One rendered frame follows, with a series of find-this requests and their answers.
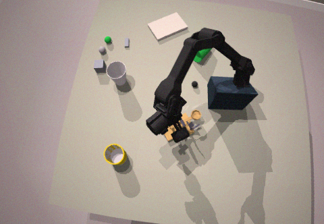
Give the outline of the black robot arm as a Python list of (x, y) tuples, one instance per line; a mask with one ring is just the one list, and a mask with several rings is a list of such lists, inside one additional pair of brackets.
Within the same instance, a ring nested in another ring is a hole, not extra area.
[[(220, 31), (202, 28), (184, 41), (184, 46), (168, 77), (158, 85), (155, 91), (153, 108), (157, 112), (146, 120), (146, 126), (154, 135), (166, 134), (169, 131), (168, 127), (172, 126), (169, 120), (179, 118), (182, 107), (187, 103), (180, 96), (182, 93), (182, 82), (196, 54), (202, 49), (211, 48), (217, 49), (231, 61), (230, 66), (236, 71), (232, 82), (237, 87), (250, 87), (250, 75), (253, 75), (255, 71), (252, 60), (241, 56), (235, 49), (229, 46)], [(164, 104), (165, 107), (160, 103)]]

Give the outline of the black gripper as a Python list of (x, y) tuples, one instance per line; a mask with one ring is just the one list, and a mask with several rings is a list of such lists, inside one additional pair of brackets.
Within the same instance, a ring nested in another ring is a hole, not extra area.
[[(183, 115), (180, 114), (179, 118), (175, 119), (175, 120), (169, 120), (172, 125), (174, 125), (176, 131), (174, 133), (171, 134), (171, 137), (174, 139), (174, 141), (176, 143), (186, 139), (187, 137), (189, 137), (190, 132), (188, 132), (186, 127), (181, 127), (179, 120), (181, 120), (181, 117)], [(178, 127), (179, 126), (179, 127)]]

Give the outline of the cream flat rectangular slab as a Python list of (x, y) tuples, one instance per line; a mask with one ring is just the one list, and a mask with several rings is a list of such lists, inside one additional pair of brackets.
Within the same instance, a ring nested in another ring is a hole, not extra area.
[(188, 28), (178, 13), (151, 22), (148, 27), (157, 40), (162, 40)]

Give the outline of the white ball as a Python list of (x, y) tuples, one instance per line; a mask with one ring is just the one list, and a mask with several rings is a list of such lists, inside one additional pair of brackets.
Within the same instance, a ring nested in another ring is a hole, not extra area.
[(105, 52), (105, 49), (106, 49), (105, 47), (99, 47), (99, 52), (100, 53), (104, 53)]

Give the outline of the green cup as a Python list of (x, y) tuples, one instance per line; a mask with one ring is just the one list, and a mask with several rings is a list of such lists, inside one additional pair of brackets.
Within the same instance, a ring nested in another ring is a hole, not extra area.
[(195, 62), (201, 62), (203, 60), (203, 58), (207, 55), (207, 53), (211, 51), (211, 49), (202, 49), (202, 50), (200, 50), (196, 54), (196, 57), (194, 58), (193, 61), (195, 61)]

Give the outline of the green ball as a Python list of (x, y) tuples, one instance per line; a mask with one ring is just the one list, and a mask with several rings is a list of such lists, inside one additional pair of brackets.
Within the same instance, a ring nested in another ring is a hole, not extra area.
[(106, 42), (106, 43), (110, 43), (110, 42), (111, 42), (111, 37), (106, 36), (106, 37), (105, 37), (105, 42)]

